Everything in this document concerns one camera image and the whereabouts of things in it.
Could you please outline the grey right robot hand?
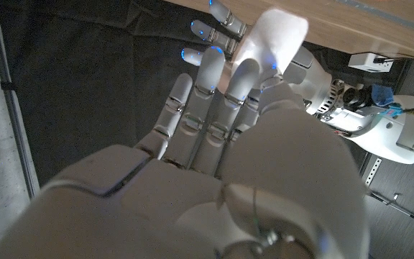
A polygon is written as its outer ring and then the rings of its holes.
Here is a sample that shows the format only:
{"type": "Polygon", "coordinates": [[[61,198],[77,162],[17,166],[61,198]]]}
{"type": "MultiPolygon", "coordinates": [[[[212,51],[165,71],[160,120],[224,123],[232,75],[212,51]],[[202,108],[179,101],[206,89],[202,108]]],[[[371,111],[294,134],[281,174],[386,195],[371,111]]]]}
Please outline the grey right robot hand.
{"type": "Polygon", "coordinates": [[[0,258],[366,258],[365,187],[345,144],[290,80],[313,68],[195,56],[154,128],[65,168],[0,239],[0,258]]]}

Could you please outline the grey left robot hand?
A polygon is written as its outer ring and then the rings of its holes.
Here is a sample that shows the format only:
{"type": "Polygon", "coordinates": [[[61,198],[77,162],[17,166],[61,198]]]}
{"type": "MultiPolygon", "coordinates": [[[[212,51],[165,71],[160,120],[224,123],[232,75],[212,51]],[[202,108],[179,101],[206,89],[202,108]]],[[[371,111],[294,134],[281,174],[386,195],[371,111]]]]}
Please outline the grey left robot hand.
{"type": "Polygon", "coordinates": [[[303,41],[308,33],[308,20],[284,9],[264,11],[249,25],[220,1],[210,0],[211,15],[225,28],[226,35],[200,20],[190,23],[191,32],[208,44],[219,47],[230,59],[234,72],[239,64],[254,59],[260,74],[276,72],[306,102],[309,114],[324,114],[336,103],[332,76],[325,72],[303,41]]]}

